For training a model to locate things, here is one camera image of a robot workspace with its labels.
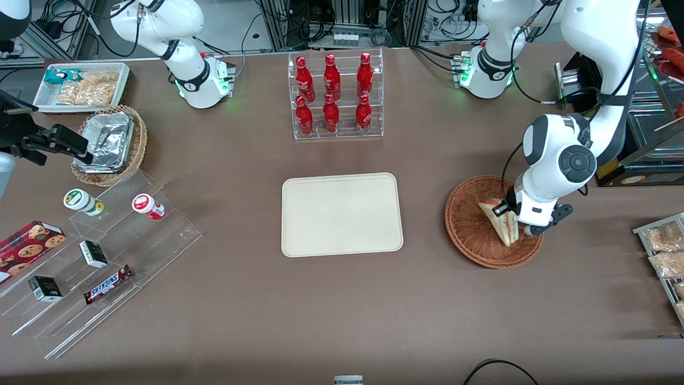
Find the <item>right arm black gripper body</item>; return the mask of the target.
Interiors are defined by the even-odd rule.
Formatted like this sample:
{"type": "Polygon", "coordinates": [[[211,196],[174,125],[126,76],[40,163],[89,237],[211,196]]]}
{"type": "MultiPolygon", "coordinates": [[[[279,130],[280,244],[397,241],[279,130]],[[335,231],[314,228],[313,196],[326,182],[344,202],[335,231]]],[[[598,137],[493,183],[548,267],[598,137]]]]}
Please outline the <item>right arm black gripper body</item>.
{"type": "Polygon", "coordinates": [[[25,136],[36,134],[39,126],[35,124],[32,113],[37,107],[22,102],[1,90],[1,148],[20,142],[25,136]]]}

